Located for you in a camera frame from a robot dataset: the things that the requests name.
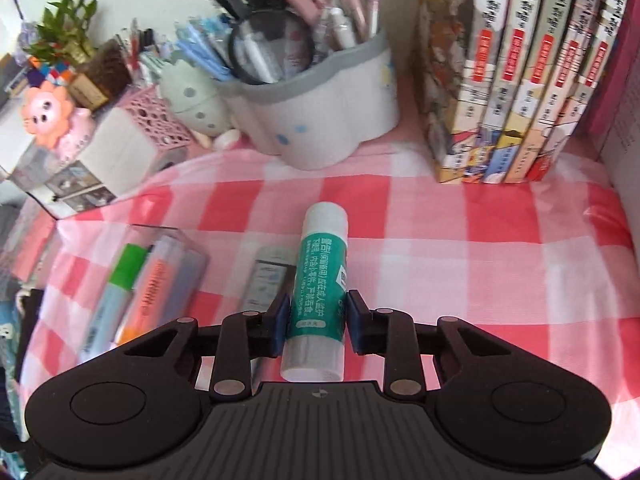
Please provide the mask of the clear plastic organizer box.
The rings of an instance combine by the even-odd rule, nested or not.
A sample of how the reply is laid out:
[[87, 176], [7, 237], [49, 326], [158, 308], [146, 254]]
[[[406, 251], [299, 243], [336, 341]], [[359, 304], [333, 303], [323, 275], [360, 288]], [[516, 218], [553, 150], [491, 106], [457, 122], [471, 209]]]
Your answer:
[[183, 232], [128, 226], [81, 242], [47, 286], [41, 319], [87, 362], [189, 310], [208, 255]]

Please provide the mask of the magnifying glass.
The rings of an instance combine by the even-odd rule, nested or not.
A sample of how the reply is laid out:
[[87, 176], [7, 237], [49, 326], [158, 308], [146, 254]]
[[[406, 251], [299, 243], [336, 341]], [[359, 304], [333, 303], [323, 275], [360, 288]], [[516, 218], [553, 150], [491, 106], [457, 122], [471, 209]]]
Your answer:
[[228, 18], [224, 40], [232, 74], [246, 84], [276, 84], [309, 68], [312, 31], [285, 0], [212, 0]]

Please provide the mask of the white cloud-shaped pen holder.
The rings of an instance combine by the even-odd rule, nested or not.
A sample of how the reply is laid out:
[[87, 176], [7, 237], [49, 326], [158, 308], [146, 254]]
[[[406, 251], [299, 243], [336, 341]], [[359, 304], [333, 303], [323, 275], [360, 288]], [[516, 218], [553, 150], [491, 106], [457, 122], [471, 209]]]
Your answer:
[[326, 168], [400, 122], [397, 79], [386, 32], [338, 51], [277, 84], [217, 84], [258, 152], [300, 170]]

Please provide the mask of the green egg-shaped pen holder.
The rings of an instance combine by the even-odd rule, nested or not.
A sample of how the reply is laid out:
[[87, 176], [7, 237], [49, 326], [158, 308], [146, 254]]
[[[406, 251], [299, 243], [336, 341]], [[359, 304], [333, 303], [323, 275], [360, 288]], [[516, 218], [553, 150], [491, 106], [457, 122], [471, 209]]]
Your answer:
[[241, 141], [242, 133], [234, 125], [230, 108], [204, 70], [183, 60], [166, 64], [160, 76], [160, 95], [203, 148], [222, 152]]

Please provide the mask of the green bamboo plant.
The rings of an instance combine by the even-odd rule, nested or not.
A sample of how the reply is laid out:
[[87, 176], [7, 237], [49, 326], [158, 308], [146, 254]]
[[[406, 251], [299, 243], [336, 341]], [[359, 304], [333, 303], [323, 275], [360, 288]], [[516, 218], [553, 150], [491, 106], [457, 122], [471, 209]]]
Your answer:
[[26, 52], [36, 60], [70, 66], [88, 63], [96, 54], [89, 36], [93, 18], [98, 12], [96, 0], [50, 1], [36, 25], [36, 39]]

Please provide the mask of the white drawer organizer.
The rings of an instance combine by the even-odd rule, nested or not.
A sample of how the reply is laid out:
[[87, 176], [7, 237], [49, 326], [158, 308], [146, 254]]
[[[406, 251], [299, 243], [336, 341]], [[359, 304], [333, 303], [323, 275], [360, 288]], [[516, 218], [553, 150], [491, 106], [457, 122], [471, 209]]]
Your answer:
[[73, 162], [34, 144], [17, 159], [9, 180], [32, 194], [55, 218], [102, 207], [145, 179], [154, 148], [119, 107], [103, 114], [89, 144]]

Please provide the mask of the pink perforated pen holder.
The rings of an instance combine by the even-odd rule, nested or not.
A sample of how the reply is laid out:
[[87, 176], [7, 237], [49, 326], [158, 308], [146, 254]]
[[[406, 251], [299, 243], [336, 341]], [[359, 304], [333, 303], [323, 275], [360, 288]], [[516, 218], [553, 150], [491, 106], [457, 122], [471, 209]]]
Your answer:
[[194, 139], [168, 110], [157, 86], [128, 91], [118, 102], [154, 148], [148, 174], [157, 174], [189, 158]]

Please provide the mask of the green highlighter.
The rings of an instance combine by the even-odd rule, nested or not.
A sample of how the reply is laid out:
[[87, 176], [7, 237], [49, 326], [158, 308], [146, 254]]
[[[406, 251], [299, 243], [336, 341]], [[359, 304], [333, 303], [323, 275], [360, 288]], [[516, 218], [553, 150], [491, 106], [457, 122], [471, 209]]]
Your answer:
[[126, 244], [108, 278], [81, 345], [78, 363], [110, 350], [130, 304], [134, 284], [148, 258], [149, 248]]

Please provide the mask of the pencil lead refill case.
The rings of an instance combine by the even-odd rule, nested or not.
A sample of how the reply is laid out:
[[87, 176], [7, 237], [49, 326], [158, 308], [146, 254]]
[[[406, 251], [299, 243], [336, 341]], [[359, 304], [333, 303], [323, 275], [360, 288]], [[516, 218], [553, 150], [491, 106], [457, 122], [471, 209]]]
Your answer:
[[291, 248], [266, 246], [258, 250], [240, 302], [241, 311], [266, 312], [282, 287], [295, 274]]

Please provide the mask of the orange highlighter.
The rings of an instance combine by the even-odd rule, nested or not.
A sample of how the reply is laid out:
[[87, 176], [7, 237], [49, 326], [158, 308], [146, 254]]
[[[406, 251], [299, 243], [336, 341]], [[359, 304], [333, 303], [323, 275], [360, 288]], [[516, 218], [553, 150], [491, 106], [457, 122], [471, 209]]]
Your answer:
[[154, 330], [174, 274], [169, 262], [172, 249], [155, 248], [134, 289], [127, 312], [116, 332], [114, 344], [121, 346]]

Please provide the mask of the colourful rubik cube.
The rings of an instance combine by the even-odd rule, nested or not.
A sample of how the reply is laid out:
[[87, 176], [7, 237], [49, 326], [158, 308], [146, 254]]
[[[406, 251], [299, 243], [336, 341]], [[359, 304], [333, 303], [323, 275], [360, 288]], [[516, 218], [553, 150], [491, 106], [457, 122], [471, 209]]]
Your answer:
[[45, 81], [50, 81], [55, 86], [66, 87], [75, 76], [73, 66], [65, 61], [49, 64], [29, 58], [28, 67], [27, 80], [31, 87], [40, 87]]

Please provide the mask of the green white glue stick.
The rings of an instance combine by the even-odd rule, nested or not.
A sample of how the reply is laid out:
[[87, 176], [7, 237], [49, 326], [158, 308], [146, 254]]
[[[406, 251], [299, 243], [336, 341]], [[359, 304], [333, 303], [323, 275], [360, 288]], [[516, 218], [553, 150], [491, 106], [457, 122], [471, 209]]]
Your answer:
[[340, 382], [345, 363], [348, 218], [320, 202], [305, 214], [298, 248], [281, 377], [288, 382]]

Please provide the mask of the pink lion toy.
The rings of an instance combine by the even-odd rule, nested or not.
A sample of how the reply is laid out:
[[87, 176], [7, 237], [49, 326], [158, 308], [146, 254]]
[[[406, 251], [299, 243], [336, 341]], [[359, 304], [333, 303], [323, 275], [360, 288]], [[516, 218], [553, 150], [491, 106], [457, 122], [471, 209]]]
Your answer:
[[21, 115], [36, 144], [63, 164], [75, 160], [96, 130], [91, 110], [77, 107], [65, 87], [47, 80], [26, 90]]

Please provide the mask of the boxed comic book set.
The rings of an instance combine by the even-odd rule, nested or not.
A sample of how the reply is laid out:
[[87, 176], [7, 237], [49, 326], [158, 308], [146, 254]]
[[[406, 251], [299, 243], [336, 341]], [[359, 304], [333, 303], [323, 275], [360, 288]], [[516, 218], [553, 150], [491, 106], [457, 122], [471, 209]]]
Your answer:
[[582, 119], [630, 0], [420, 0], [416, 86], [442, 183], [539, 181]]

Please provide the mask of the red pink checkered cloth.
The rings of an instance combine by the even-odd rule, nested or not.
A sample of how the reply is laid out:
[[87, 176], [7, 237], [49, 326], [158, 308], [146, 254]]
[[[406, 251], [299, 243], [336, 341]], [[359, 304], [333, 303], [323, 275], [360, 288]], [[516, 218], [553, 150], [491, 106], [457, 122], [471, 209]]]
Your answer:
[[405, 143], [297, 171], [248, 148], [158, 174], [123, 200], [61, 221], [22, 396], [75, 365], [112, 266], [144, 226], [177, 229], [208, 255], [189, 313], [217, 324], [239, 309], [260, 248], [296, 247], [308, 207], [348, 215], [348, 284], [370, 307], [431, 323], [464, 318], [587, 378], [612, 405], [599, 466], [639, 463], [639, 271], [603, 167], [564, 155], [531, 185], [448, 185]]

